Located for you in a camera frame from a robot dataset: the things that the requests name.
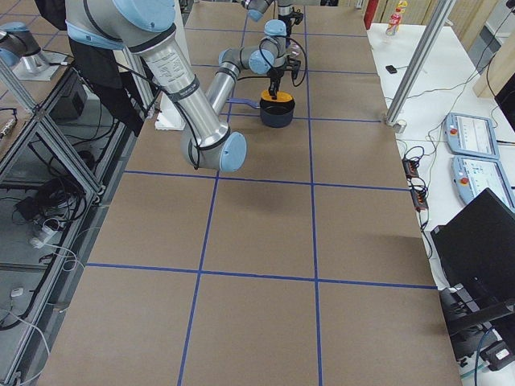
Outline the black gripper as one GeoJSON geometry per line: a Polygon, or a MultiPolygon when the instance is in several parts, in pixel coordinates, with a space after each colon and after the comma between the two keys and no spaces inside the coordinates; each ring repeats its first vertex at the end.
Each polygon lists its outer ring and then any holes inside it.
{"type": "Polygon", "coordinates": [[[290,72],[290,77],[292,80],[297,80],[299,71],[301,68],[302,61],[293,59],[289,56],[286,57],[285,62],[283,64],[273,66],[268,71],[268,77],[270,78],[270,86],[268,88],[269,95],[273,97],[274,100],[278,99],[278,91],[280,87],[280,80],[284,76],[285,72],[290,72]]]}

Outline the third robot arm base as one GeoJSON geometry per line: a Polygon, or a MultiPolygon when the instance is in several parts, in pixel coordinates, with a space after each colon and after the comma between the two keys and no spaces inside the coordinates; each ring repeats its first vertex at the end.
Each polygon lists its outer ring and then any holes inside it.
{"type": "Polygon", "coordinates": [[[60,65],[51,62],[25,23],[1,25],[1,59],[19,80],[50,81],[60,65]]]}

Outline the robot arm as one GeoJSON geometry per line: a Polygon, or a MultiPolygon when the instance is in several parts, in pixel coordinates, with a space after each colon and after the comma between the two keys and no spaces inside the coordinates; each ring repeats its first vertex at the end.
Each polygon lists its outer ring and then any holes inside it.
{"type": "Polygon", "coordinates": [[[278,8],[278,19],[284,23],[299,25],[304,17],[300,9],[296,10],[294,2],[290,0],[241,0],[240,4],[247,10],[247,15],[255,22],[264,16],[270,6],[278,8]]]}
{"type": "Polygon", "coordinates": [[[287,55],[286,42],[291,26],[299,24],[303,14],[289,1],[279,2],[278,17],[266,23],[257,46],[221,52],[206,92],[175,40],[178,15],[173,1],[67,1],[65,9],[72,40],[109,50],[126,47],[144,59],[186,122],[181,150],[196,169],[234,172],[245,161],[245,137],[219,118],[243,70],[268,76],[268,92],[275,98],[284,72],[299,68],[298,60],[287,55]]]}

